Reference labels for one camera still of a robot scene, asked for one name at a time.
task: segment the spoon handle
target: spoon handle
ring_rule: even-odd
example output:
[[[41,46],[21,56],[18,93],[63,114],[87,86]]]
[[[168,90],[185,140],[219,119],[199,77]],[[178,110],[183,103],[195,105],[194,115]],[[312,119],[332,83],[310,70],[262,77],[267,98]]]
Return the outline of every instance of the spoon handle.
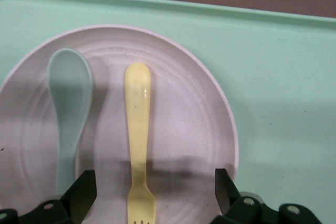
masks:
[[[151,74],[146,65],[134,63],[127,68],[125,73],[125,97],[132,181],[145,183],[151,100]]]
[[[76,152],[73,154],[58,153],[56,192],[63,194],[76,180]]]

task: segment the fork handle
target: fork handle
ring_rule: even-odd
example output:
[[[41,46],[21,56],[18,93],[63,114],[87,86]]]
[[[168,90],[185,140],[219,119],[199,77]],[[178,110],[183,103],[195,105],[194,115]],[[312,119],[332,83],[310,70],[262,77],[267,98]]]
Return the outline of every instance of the fork handle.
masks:
[[[127,68],[125,73],[125,97],[132,181],[146,183],[151,100],[151,74],[146,65],[134,63]]]

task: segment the light blue spoon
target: light blue spoon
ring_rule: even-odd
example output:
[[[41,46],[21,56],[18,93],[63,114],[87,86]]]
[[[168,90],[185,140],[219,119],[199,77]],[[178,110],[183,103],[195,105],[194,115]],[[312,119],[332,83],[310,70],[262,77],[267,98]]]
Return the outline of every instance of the light blue spoon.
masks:
[[[75,181],[77,147],[91,108],[93,80],[85,58],[64,48],[50,59],[48,81],[59,133],[56,191],[64,194]]]

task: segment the mint green tray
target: mint green tray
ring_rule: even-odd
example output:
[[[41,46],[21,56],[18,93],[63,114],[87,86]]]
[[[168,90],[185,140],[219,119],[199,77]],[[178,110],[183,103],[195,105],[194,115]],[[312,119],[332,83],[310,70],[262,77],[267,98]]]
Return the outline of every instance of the mint green tray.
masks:
[[[334,223],[336,19],[162,0],[0,0],[0,83],[43,41],[102,23],[153,30],[196,55],[233,109],[238,189]]]

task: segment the fork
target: fork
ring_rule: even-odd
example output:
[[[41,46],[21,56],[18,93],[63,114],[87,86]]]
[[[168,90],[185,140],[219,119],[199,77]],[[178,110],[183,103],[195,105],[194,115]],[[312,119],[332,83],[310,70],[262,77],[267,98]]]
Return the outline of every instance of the fork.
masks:
[[[155,224],[155,198],[146,182],[151,74],[145,64],[128,66],[125,97],[132,174],[132,187],[127,198],[128,224]]]

